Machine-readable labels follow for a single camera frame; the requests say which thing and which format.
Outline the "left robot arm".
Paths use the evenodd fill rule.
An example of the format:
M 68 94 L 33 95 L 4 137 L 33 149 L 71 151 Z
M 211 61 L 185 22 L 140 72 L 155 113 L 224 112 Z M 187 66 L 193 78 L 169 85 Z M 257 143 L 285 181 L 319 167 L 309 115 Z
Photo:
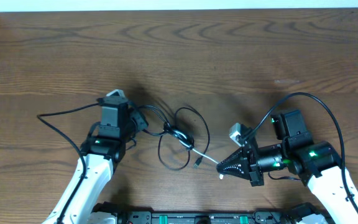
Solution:
M 98 98 L 96 103 L 64 113 L 93 106 L 101 107 L 101 120 L 90 127 L 80 147 L 66 134 L 42 120 L 63 136 L 79 155 L 73 177 L 45 223 L 86 223 L 102 189 L 124 157 L 126 144 L 135 141 L 136 134 L 148 126 L 133 101 L 121 95 Z

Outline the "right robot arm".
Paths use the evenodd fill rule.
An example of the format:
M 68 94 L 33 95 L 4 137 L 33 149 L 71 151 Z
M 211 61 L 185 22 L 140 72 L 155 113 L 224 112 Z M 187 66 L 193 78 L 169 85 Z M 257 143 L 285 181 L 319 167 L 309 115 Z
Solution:
M 264 174 L 288 169 L 319 199 L 334 223 L 358 223 L 358 191 L 335 148 L 315 143 L 300 110 L 281 111 L 270 119 L 278 144 L 259 147 L 253 129 L 236 123 L 230 138 L 238 150 L 220 162 L 217 172 L 262 186 Z

